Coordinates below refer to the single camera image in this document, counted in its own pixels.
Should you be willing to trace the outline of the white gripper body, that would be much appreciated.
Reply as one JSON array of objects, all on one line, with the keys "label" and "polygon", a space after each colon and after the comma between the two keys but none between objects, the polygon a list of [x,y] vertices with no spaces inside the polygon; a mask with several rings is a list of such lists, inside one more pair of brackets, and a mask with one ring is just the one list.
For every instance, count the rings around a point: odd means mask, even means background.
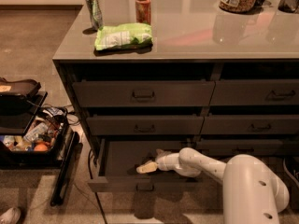
[{"label": "white gripper body", "polygon": [[169,151],[159,153],[155,159],[157,167],[161,171],[177,171],[180,169],[179,154]]}]

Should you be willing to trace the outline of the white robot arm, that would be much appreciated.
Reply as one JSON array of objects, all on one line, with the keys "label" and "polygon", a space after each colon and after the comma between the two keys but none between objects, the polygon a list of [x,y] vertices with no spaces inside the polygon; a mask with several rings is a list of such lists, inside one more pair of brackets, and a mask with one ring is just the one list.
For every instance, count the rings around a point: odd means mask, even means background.
[{"label": "white robot arm", "polygon": [[280,224],[290,194],[284,182],[262,161],[239,154],[227,162],[185,147],[178,153],[159,149],[157,157],[136,168],[140,174],[175,171],[197,177],[206,173],[222,184],[224,224]]}]

